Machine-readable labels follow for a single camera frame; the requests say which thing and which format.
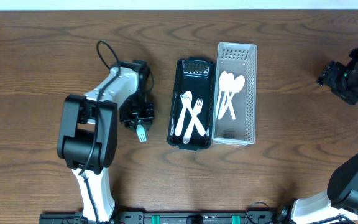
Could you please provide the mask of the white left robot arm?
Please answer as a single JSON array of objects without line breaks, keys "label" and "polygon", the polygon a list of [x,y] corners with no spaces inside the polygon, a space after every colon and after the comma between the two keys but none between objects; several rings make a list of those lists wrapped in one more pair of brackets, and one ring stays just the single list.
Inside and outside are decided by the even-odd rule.
[{"label": "white left robot arm", "polygon": [[140,142],[154,120],[154,106],[146,88],[151,74],[144,60],[118,62],[94,90],[65,98],[57,154],[75,175],[83,211],[47,217],[43,223],[112,223],[115,201],[109,181],[109,166],[117,148],[117,124],[134,131]]}]

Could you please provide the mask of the white plastic fork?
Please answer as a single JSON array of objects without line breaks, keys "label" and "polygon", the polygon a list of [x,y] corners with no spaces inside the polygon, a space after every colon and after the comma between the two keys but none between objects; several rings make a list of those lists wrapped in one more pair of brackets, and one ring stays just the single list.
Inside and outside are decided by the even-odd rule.
[{"label": "white plastic fork", "polygon": [[206,134],[205,128],[201,124],[201,121],[198,119],[198,115],[193,113],[193,108],[191,107],[191,100],[187,96],[180,95],[181,102],[186,106],[186,111],[189,111],[191,118],[195,119],[195,126],[199,135],[204,136]]},{"label": "white plastic fork", "polygon": [[[193,107],[193,113],[195,115],[198,115],[201,110],[202,110],[202,105],[203,105],[203,99],[201,98],[198,98],[194,107]],[[192,135],[192,132],[193,132],[193,128],[194,128],[194,125],[195,125],[195,119],[192,118],[187,129],[186,129],[186,132],[184,134],[184,137],[183,137],[183,143],[184,144],[188,144],[190,139],[191,139],[191,135]]]}]

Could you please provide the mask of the mint green plastic fork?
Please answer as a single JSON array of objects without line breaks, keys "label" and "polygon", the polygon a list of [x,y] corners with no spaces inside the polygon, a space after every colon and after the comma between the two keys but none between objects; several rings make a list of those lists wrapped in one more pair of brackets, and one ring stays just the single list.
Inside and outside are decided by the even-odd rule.
[{"label": "mint green plastic fork", "polygon": [[137,133],[137,136],[138,136],[140,142],[147,141],[147,131],[143,125],[141,125],[141,124],[137,125],[136,133]]}]

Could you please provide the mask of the dark green plastic basket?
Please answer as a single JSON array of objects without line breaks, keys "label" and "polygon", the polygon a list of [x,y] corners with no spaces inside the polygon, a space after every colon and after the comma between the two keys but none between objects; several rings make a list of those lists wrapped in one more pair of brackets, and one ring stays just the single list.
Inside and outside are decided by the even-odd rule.
[{"label": "dark green plastic basket", "polygon": [[[215,84],[215,64],[212,61],[205,58],[190,57],[188,59],[180,59],[177,62],[167,136],[167,142],[169,145],[192,151],[207,149],[210,147],[214,106],[213,84]],[[174,134],[175,127],[182,110],[180,95],[186,91],[191,91],[192,93],[192,108],[194,107],[198,98],[203,99],[203,107],[201,112],[198,114],[198,119],[201,121],[201,124],[206,131],[206,134],[201,136],[197,132],[196,126],[194,126],[191,139],[188,144],[183,143],[183,137],[191,121],[191,115],[189,111],[186,111],[185,113],[181,135],[175,136]]]}]

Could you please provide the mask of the clear perforated plastic basket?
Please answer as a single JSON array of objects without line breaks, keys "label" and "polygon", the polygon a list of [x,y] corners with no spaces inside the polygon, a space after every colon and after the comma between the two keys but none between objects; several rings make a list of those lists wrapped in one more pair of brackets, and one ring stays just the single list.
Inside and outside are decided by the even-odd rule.
[{"label": "clear perforated plastic basket", "polygon": [[[219,93],[219,77],[223,71],[245,77],[242,90],[232,98],[234,109],[232,119],[229,109],[221,119],[216,118],[216,105]],[[256,88],[257,88],[257,46],[221,42],[218,45],[216,62],[216,92],[214,97],[214,116],[212,140],[215,144],[246,146],[255,143],[256,129]],[[222,93],[224,104],[227,101],[225,91]]]}]

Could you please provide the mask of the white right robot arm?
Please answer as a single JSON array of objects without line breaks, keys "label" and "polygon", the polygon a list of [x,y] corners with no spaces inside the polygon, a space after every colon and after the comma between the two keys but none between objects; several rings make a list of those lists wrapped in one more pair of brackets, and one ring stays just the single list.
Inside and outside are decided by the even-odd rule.
[{"label": "white right robot arm", "polygon": [[[358,102],[358,47],[349,52],[350,62],[331,61],[318,77],[317,84],[346,103]],[[284,205],[275,216],[276,223],[354,223],[358,220],[358,153],[332,174],[328,188],[309,198]]]}]

